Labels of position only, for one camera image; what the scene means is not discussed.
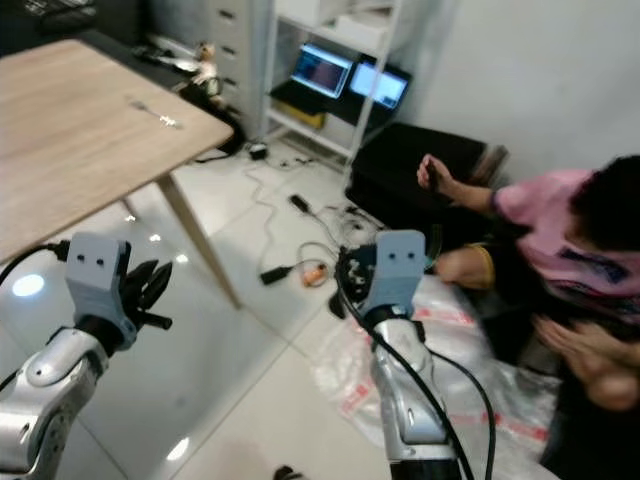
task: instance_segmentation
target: person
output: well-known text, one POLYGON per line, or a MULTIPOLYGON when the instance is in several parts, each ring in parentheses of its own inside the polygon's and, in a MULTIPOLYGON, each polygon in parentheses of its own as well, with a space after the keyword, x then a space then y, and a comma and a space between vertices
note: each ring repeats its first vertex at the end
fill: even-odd
POLYGON ((426 155, 417 179, 464 207, 524 227, 511 247, 489 242, 441 255, 442 280, 468 289, 531 288, 524 279, 533 272, 542 291, 535 297, 539 338, 562 356, 592 403, 612 412, 637 408, 640 156, 494 192, 455 180, 441 160, 426 155))

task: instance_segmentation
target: black hair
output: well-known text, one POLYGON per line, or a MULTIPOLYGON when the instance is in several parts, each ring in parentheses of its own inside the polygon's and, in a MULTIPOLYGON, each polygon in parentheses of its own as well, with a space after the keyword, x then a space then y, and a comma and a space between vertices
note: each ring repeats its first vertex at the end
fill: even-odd
POLYGON ((616 158, 574 194, 580 234, 603 251, 640 251, 640 155, 616 158))

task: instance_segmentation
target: robotic hand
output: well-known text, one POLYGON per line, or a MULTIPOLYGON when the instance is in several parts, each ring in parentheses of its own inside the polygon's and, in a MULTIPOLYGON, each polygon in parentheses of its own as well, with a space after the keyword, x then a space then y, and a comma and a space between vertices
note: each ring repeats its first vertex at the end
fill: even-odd
MULTIPOLYGON (((411 321, 413 295, 426 267, 424 252, 425 238, 415 231, 381 232, 375 245, 343 250, 335 273, 340 303, 334 297, 331 307, 335 313, 346 306, 373 339, 371 372, 381 398, 392 478, 460 480, 461 466, 472 480, 444 404, 434 393, 424 329, 411 321)), ((487 474, 491 478, 490 468, 487 474)))
POLYGON ((131 246, 78 233, 67 254, 74 328, 60 328, 46 347, 0 385, 0 480, 51 480, 79 411, 93 396, 108 359, 127 350, 144 325, 168 330, 148 313, 165 291, 171 263, 144 262, 127 274, 131 246))

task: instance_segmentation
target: white wall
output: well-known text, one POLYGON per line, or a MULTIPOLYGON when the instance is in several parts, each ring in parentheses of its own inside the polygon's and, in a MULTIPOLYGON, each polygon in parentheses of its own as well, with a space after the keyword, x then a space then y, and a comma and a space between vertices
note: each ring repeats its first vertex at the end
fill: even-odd
POLYGON ((514 178, 640 153, 640 1, 430 3, 405 120, 504 143, 514 178))

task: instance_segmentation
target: laptop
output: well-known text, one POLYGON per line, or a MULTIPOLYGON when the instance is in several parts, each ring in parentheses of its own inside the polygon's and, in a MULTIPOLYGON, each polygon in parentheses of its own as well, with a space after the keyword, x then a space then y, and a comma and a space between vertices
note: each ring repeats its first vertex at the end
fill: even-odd
MULTIPOLYGON (((356 125, 367 96, 373 90, 376 78, 375 61, 363 57, 356 65, 342 97, 334 102, 329 112, 347 123, 356 125)), ((397 112, 407 94, 411 75, 398 68, 387 66, 382 72, 373 95, 374 103, 368 128, 376 128, 389 121, 397 112)))
POLYGON ((327 112, 342 95, 352 67, 351 60, 305 43, 291 77, 271 96, 310 115, 327 112))

